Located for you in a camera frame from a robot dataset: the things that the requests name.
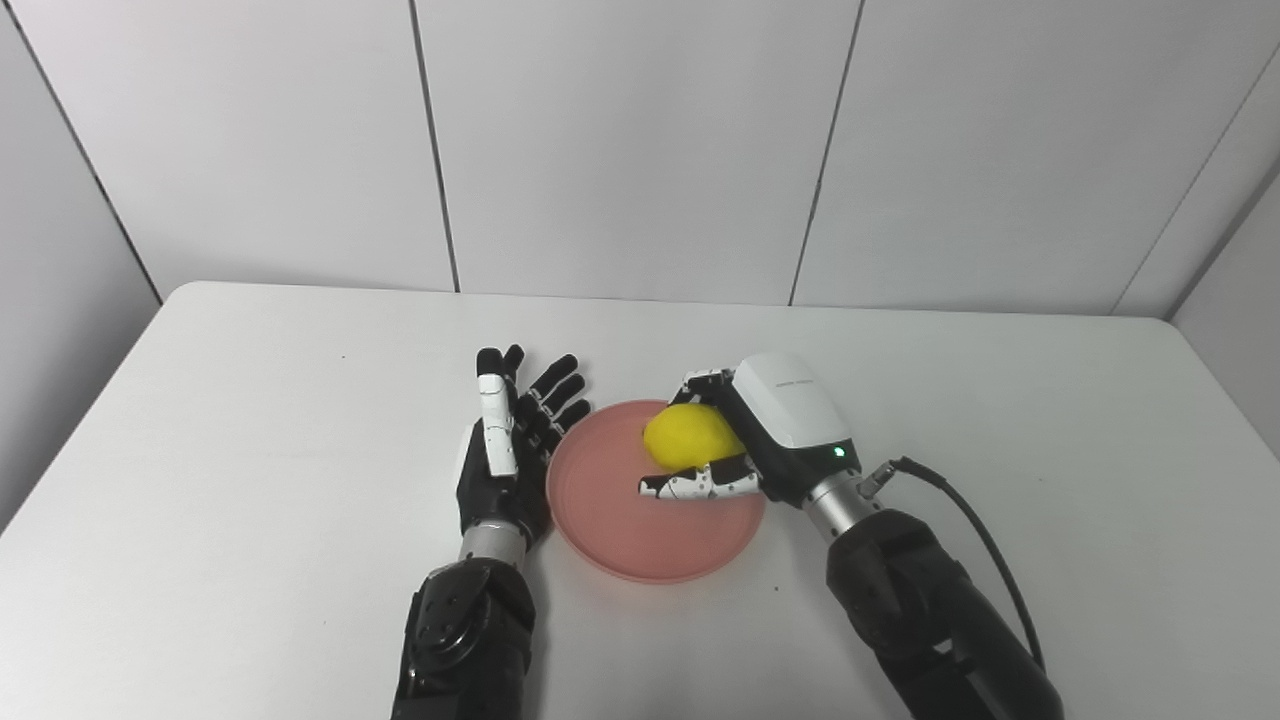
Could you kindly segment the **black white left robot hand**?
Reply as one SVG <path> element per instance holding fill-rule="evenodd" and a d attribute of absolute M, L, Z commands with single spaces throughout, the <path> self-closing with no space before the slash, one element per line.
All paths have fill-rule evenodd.
<path fill-rule="evenodd" d="M 513 527 L 530 550 L 550 528 L 550 460 L 591 405 L 575 355 L 558 357 L 521 391 L 516 380 L 524 359 L 518 345 L 477 352 L 481 414 L 468 438 L 456 497 L 463 532 L 499 521 Z"/>

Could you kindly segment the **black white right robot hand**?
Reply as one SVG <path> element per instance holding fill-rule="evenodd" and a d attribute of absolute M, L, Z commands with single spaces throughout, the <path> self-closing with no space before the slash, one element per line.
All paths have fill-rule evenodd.
<path fill-rule="evenodd" d="M 849 424 L 794 354 L 754 354 L 737 366 L 690 372 L 671 407 L 708 407 L 739 450 L 640 479 L 643 497 L 691 501 L 764 495 L 800 509 L 826 480 L 863 471 Z"/>

